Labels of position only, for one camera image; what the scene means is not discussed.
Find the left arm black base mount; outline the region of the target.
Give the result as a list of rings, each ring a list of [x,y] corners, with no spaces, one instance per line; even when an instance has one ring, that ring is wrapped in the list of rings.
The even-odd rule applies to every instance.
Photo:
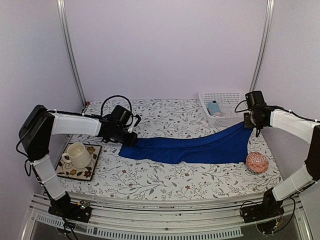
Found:
[[[91,217],[91,203],[86,200],[71,202],[71,197],[66,192],[63,197],[58,200],[51,200],[48,213],[58,217],[64,217],[68,220],[74,220],[82,223],[88,223]]]

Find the light blue orange dotted towel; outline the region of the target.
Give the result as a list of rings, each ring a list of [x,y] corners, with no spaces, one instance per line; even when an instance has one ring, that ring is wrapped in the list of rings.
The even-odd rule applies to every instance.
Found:
[[[221,117],[222,116],[220,106],[215,100],[213,100],[207,104],[207,110],[208,110],[210,116],[212,116],[212,117]]]

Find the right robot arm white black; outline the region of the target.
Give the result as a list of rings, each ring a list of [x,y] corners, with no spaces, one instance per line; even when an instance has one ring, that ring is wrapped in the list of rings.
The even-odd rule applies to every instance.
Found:
[[[246,93],[245,101],[245,127],[255,128],[257,135],[266,127],[276,129],[275,137],[280,138],[276,140],[270,130],[265,135],[284,176],[281,183],[264,194],[258,208],[262,218],[269,218],[281,201],[320,180],[320,122],[267,104],[260,90]]]

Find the dark blue towel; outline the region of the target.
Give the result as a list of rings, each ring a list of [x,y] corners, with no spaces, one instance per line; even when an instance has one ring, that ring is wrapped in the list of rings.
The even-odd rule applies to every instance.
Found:
[[[135,146],[123,145],[118,155],[165,164],[239,164],[246,161],[252,131],[240,122],[199,138],[140,138]]]

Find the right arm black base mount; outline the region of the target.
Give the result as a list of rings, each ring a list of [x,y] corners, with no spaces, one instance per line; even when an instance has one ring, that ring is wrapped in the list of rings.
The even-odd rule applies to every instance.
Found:
[[[282,204],[283,200],[277,201],[271,188],[263,194],[262,203],[241,206],[239,213],[245,223],[261,221],[283,215],[285,211]]]

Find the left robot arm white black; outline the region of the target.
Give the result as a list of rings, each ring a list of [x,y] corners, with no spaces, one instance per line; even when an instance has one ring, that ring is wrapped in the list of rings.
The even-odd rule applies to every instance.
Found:
[[[67,111],[49,110],[36,105],[19,130],[18,146],[23,147],[23,155],[31,163],[38,182],[48,196],[55,200],[55,209],[63,216],[74,213],[74,205],[66,200],[67,193],[62,187],[50,159],[50,140],[54,135],[87,135],[102,138],[105,142],[115,142],[132,147],[138,142],[133,132],[141,117],[133,115],[117,105],[112,113],[105,116]]]

